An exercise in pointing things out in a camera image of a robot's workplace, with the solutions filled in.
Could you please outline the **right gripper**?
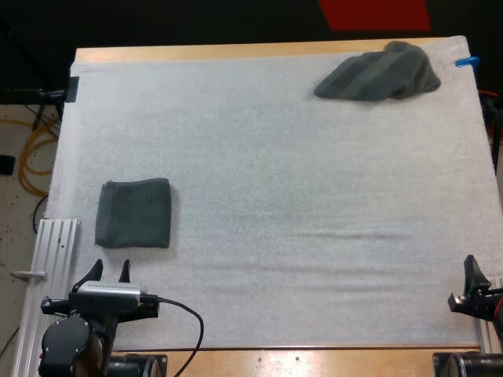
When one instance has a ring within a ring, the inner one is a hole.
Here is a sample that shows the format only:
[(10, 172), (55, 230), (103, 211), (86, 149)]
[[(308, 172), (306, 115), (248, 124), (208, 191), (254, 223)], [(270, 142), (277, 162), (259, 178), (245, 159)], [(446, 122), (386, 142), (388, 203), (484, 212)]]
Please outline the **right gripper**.
[(451, 294), (447, 302), (450, 311), (502, 324), (502, 289), (489, 289), (491, 282), (484, 276), (472, 254), (464, 260), (464, 295)]

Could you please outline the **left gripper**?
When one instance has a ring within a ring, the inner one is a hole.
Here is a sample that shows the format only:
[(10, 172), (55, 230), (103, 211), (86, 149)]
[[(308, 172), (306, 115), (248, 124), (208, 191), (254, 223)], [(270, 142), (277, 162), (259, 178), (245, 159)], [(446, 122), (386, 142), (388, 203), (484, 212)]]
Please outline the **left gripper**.
[(60, 317), (80, 315), (86, 320), (142, 320), (159, 315), (159, 297), (130, 283), (129, 259), (123, 263), (119, 282), (101, 282), (102, 273), (103, 261), (98, 259), (66, 299), (46, 297), (41, 311)]

